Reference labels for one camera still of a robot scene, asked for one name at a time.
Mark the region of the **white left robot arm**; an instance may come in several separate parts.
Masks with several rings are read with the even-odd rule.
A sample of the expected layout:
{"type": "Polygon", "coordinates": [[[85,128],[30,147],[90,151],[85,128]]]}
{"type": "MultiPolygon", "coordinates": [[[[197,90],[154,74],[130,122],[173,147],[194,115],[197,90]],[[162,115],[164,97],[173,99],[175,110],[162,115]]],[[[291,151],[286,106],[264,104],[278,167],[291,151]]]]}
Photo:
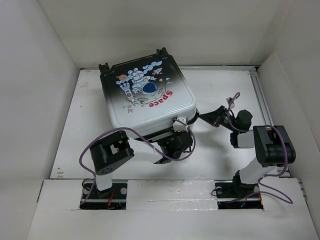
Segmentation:
{"type": "MultiPolygon", "coordinates": [[[[88,146],[94,165],[94,192],[100,198],[107,198],[111,194],[111,173],[135,156],[126,130],[129,128],[117,128],[114,133],[108,131],[88,146]]],[[[161,149],[156,148],[141,135],[139,138],[141,143],[147,144],[162,156],[153,162],[156,165],[185,160],[190,157],[196,146],[195,136],[190,129],[182,132],[173,131],[171,136],[157,141],[161,149]]]]}

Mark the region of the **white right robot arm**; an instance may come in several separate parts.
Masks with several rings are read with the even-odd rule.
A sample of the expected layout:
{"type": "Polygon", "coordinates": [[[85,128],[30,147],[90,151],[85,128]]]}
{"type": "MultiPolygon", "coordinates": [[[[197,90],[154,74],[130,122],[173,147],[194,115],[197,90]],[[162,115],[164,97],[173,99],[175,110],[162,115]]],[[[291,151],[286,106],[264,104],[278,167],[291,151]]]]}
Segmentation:
{"type": "Polygon", "coordinates": [[[230,130],[230,143],[235,149],[255,150],[254,159],[235,173],[232,182],[221,186],[221,192],[217,192],[219,197],[245,197],[258,186],[260,178],[277,167],[286,169],[296,160],[296,150],[283,125],[258,125],[250,129],[253,115],[249,111],[244,109],[234,116],[223,105],[199,118],[213,127],[223,126],[230,130]]]}

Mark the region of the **black suitcase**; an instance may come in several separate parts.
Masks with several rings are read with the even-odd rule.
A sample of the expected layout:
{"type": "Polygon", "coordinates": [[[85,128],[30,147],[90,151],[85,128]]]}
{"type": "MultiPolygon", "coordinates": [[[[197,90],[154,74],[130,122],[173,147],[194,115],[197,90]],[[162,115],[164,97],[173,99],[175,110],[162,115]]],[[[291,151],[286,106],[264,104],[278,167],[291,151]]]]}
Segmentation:
{"type": "Polygon", "coordinates": [[[131,128],[146,139],[155,139],[171,131],[176,117],[186,117],[189,125],[197,120],[196,97],[166,48],[98,67],[113,128],[131,128]]]}

